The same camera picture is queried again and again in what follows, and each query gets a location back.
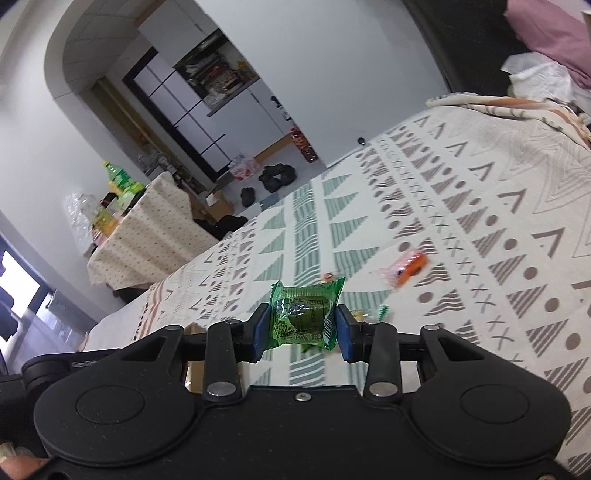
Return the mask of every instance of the pink blanket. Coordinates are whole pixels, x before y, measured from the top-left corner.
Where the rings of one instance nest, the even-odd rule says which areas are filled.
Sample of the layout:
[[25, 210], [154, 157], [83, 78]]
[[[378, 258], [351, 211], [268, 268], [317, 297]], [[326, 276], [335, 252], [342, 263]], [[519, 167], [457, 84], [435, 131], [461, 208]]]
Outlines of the pink blanket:
[[508, 0], [505, 16], [530, 50], [564, 65], [579, 86], [591, 88], [591, 41], [582, 21], [548, 0]]
[[567, 12], [571, 17], [575, 17], [575, 19], [579, 20], [580, 22], [583, 21], [583, 17], [581, 17], [581, 11], [591, 8], [585, 0], [548, 0], [548, 1], [552, 2], [554, 5], [558, 5], [562, 10]]

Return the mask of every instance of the metal screw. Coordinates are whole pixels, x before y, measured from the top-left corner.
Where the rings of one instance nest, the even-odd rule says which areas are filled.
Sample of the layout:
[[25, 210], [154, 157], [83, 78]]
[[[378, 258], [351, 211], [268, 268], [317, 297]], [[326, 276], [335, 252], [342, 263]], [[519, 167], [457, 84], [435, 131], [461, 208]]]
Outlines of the metal screw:
[[215, 382], [207, 387], [207, 393], [214, 397], [228, 397], [236, 391], [236, 385], [230, 382]]
[[398, 387], [390, 382], [376, 382], [369, 386], [369, 393], [374, 397], [391, 397], [398, 393]]
[[297, 401], [310, 401], [312, 400], [312, 395], [306, 392], [301, 392], [295, 395], [295, 399]]

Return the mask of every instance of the black slipper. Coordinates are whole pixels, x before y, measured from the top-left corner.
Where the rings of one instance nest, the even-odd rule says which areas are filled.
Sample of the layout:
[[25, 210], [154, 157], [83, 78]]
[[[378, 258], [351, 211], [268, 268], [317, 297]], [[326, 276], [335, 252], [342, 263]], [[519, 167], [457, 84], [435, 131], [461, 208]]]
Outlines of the black slipper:
[[264, 175], [261, 175], [259, 180], [262, 181], [263, 186], [270, 193], [275, 193], [281, 188], [281, 182], [275, 177], [265, 177]]
[[283, 165], [280, 173], [280, 182], [284, 187], [297, 178], [296, 170], [291, 165]]
[[265, 177], [277, 177], [284, 167], [285, 165], [283, 163], [278, 163], [277, 165], [265, 165], [262, 169], [262, 175]]
[[244, 208], [250, 207], [250, 205], [255, 203], [255, 189], [252, 187], [242, 189], [240, 197], [242, 198], [242, 206]]

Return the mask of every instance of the table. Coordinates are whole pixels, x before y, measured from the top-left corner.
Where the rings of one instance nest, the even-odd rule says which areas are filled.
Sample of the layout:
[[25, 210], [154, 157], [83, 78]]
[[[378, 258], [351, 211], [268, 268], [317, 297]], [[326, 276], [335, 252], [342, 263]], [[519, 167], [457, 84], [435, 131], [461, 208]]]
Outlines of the table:
[[193, 222], [186, 192], [160, 174], [113, 234], [92, 254], [92, 284], [114, 290], [161, 281], [217, 243]]

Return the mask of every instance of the wrapped candy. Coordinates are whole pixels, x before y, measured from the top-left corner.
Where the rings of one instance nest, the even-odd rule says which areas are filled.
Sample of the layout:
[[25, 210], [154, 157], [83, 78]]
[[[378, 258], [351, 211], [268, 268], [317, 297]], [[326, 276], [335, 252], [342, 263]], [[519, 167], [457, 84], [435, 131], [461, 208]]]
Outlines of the wrapped candy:
[[408, 250], [384, 271], [384, 277], [392, 288], [400, 287], [427, 265], [427, 262], [427, 256], [420, 250]]
[[344, 283], [345, 279], [340, 278], [309, 287], [274, 284], [267, 348], [308, 343], [332, 350], [336, 344], [334, 310]]
[[380, 323], [388, 320], [390, 316], [390, 307], [388, 305], [380, 305], [377, 309], [368, 312], [364, 310], [352, 310], [351, 315], [355, 320], [361, 323]]

